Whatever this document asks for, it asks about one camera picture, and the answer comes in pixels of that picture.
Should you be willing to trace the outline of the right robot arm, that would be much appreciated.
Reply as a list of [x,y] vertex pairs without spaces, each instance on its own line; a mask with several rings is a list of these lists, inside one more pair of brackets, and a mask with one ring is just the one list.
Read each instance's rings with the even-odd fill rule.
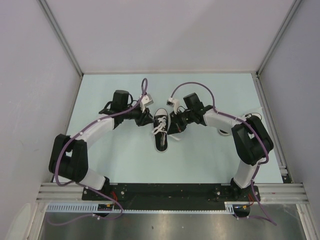
[[187,125],[195,123],[231,135],[240,162],[230,181],[229,193],[235,200],[242,201],[248,196],[260,165],[269,161],[269,152],[274,148],[261,119],[255,115],[247,118],[235,117],[218,111],[212,105],[205,106],[196,93],[185,96],[183,100],[186,105],[184,111],[179,110],[180,102],[177,99],[170,97],[166,102],[173,107],[168,134],[181,133]]

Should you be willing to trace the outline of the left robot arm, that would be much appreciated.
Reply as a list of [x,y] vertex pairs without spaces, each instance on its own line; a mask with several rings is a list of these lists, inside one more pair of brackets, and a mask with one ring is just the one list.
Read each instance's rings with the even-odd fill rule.
[[135,105],[128,102],[132,98],[128,91],[116,90],[98,118],[84,130],[73,137],[59,134],[54,140],[48,170],[58,177],[92,188],[93,194],[100,200],[107,199],[111,193],[110,180],[89,168],[88,150],[124,120],[134,120],[139,127],[153,122],[148,109],[153,103],[152,97],[143,93]]

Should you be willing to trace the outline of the aluminium frame rail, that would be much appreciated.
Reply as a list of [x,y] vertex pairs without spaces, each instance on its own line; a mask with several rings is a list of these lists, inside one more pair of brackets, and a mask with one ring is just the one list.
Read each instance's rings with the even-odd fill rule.
[[[301,183],[256,183],[263,204],[308,204],[309,200]],[[58,186],[56,183],[43,183],[36,201],[47,203],[73,203],[82,200],[83,188],[72,183]]]

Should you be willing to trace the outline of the white shoelace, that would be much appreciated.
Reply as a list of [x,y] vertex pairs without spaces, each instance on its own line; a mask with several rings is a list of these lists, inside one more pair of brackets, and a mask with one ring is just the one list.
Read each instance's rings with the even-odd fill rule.
[[165,133],[165,134],[168,134],[167,131],[165,130],[165,127],[167,126],[167,123],[166,123],[166,120],[161,117],[158,119],[159,120],[159,125],[156,126],[152,131],[151,133],[153,135],[156,135],[158,133]]

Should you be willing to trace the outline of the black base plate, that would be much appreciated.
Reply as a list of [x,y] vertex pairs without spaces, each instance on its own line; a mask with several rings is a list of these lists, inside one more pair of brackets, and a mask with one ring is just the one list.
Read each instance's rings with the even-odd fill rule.
[[247,202],[260,200],[257,186],[239,188],[230,183],[109,183],[101,190],[83,189],[82,199],[103,200],[106,195],[117,201],[128,201],[134,197],[156,198],[204,198],[216,202]]

